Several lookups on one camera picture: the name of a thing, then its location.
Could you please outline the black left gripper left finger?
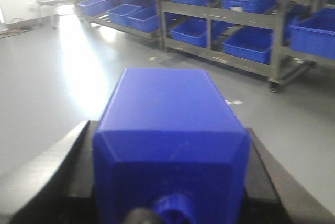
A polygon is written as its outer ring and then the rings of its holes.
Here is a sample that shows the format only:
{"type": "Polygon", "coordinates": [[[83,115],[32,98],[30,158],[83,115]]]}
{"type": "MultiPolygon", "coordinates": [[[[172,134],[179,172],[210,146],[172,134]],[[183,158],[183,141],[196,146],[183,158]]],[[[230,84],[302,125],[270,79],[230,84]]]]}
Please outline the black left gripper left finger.
{"type": "Polygon", "coordinates": [[[49,149],[1,175],[1,223],[97,223],[92,136],[80,122],[49,149]]]}

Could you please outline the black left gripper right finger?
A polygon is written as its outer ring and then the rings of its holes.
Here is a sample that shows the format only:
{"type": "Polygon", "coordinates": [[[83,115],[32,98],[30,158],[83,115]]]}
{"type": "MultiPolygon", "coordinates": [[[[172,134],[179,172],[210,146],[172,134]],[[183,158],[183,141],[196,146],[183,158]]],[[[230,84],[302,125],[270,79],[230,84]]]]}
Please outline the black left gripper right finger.
{"type": "Polygon", "coordinates": [[[242,223],[334,223],[332,214],[270,154],[252,128],[242,223]]]}

